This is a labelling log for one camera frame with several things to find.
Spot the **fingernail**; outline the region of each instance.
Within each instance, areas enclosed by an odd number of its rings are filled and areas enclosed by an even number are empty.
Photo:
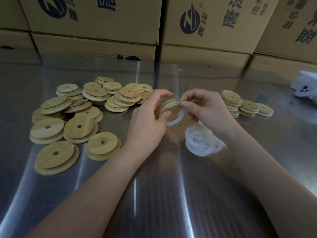
[[[188,106],[188,103],[186,101],[183,101],[180,103],[180,106],[182,106],[183,108],[186,108]]]

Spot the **pile of silicone rings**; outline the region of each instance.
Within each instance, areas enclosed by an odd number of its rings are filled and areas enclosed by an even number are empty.
[[[215,154],[226,146],[224,142],[218,139],[200,121],[186,128],[185,138],[186,147],[197,156]]]

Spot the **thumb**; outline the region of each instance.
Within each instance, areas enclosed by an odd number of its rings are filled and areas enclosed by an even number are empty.
[[[186,109],[188,112],[196,115],[198,117],[198,114],[200,113],[202,107],[198,106],[197,104],[189,101],[183,101],[180,103],[180,106],[184,109]]]
[[[161,116],[158,118],[158,121],[166,125],[168,118],[172,114],[171,111],[167,111],[161,114]]]

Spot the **left hand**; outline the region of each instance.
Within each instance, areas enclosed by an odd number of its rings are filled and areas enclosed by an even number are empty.
[[[154,111],[160,104],[160,97],[171,97],[173,94],[166,89],[156,89],[147,101],[133,111],[127,141],[124,148],[135,152],[146,159],[160,143],[171,111],[164,112],[158,120]]]

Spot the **right hand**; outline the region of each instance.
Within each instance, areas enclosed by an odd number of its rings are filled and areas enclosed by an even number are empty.
[[[196,88],[185,92],[180,101],[192,120],[200,120],[219,138],[239,126],[217,92]]]

